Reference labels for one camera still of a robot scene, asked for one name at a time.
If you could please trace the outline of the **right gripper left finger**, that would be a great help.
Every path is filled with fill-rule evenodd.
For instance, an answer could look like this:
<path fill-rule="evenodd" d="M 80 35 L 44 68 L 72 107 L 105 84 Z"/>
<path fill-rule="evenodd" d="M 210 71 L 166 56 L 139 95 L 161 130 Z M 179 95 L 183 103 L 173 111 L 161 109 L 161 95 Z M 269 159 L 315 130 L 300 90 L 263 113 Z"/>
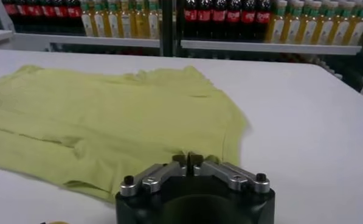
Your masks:
<path fill-rule="evenodd" d="M 161 186 L 170 177 L 183 177 L 186 173 L 186 156 L 174 155 L 168 164 L 153 164 L 135 176 L 125 176 L 120 184 L 120 195 L 132 197 L 137 195 L 141 188 L 147 189 L 150 194 L 153 194 L 160 191 Z"/>

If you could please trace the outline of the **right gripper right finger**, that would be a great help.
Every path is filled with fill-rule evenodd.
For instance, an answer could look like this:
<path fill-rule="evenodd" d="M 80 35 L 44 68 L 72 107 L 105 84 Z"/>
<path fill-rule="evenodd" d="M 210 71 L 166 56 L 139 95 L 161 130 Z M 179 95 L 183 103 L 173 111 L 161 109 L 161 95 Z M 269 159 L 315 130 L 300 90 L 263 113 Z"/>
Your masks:
<path fill-rule="evenodd" d="M 267 194 L 271 189 L 270 180 L 265 173 L 253 174 L 231 163 L 216 163 L 196 154 L 189 154 L 188 162 L 193 168 L 194 176 L 216 177 L 234 191 L 240 192 L 245 187 L 250 187 L 258 194 Z"/>

